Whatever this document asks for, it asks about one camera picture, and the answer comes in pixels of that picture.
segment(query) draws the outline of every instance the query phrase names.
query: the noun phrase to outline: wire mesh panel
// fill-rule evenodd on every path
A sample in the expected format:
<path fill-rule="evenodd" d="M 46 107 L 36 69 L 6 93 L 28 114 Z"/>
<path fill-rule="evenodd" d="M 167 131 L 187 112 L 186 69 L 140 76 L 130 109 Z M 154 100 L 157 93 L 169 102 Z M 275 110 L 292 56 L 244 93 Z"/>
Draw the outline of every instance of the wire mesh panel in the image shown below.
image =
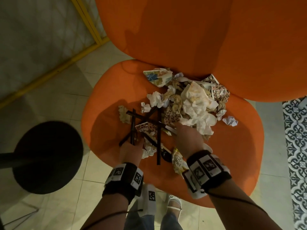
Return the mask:
<path fill-rule="evenodd" d="M 70 0 L 0 0 L 0 99 L 95 43 Z"/>
<path fill-rule="evenodd" d="M 106 32 L 104 31 L 104 28 L 102 26 L 95 0 L 82 0 L 82 2 L 84 3 L 86 10 L 88 11 L 88 14 L 90 15 L 91 19 L 93 20 L 93 23 L 95 27 L 97 28 L 100 34 L 100 37 L 101 38 L 106 37 Z"/>

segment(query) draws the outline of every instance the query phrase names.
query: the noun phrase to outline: black and white patterned tile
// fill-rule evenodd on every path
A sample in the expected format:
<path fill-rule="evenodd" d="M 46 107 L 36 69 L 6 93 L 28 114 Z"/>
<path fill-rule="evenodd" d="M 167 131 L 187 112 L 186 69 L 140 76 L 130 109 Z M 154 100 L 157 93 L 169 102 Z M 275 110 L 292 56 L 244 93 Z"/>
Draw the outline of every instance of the black and white patterned tile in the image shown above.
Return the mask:
<path fill-rule="evenodd" d="M 307 109 L 304 98 L 283 103 L 294 228 L 307 230 Z"/>

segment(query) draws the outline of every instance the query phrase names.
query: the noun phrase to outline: person's right forearm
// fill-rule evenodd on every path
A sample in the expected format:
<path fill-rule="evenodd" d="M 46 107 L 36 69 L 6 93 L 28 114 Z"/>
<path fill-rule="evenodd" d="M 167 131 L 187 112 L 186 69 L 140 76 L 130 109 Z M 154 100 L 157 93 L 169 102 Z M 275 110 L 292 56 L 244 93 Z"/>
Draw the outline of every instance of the person's right forearm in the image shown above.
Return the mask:
<path fill-rule="evenodd" d="M 209 192 L 226 197 L 240 198 L 254 203 L 232 179 L 225 181 L 217 188 L 210 189 Z M 226 230 L 281 230 L 265 212 L 251 204 L 216 198 L 211 195 L 209 197 Z"/>

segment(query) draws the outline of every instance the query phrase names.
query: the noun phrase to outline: hand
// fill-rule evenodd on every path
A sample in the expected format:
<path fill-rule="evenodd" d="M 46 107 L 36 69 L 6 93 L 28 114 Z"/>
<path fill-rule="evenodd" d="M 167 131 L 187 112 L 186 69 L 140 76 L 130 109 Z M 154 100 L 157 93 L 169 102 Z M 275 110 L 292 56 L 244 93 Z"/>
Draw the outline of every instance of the hand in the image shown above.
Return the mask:
<path fill-rule="evenodd" d="M 195 128 L 182 125 L 179 122 L 176 122 L 175 126 L 177 128 L 176 147 L 186 159 L 204 149 L 204 140 Z"/>
<path fill-rule="evenodd" d="M 144 145 L 143 137 L 139 139 L 139 141 L 136 143 L 135 146 L 130 144 L 130 142 L 128 141 L 123 143 L 119 151 L 120 163 L 122 164 L 125 162 L 130 162 L 138 167 L 143 155 L 143 145 Z"/>

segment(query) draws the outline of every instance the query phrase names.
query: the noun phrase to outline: person's left hand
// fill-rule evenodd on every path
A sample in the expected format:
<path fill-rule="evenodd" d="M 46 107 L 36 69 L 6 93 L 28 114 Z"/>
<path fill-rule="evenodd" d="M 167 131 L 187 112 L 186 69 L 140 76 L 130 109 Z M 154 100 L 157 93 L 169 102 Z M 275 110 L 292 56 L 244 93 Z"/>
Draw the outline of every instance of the person's left hand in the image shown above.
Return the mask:
<path fill-rule="evenodd" d="M 121 164 L 125 162 L 130 162 L 138 167 L 143 155 L 143 145 L 144 145 L 143 137 L 139 139 L 138 142 L 136 142 L 135 146 L 130 144 L 130 142 L 128 141 L 123 143 L 119 151 L 119 162 Z"/>

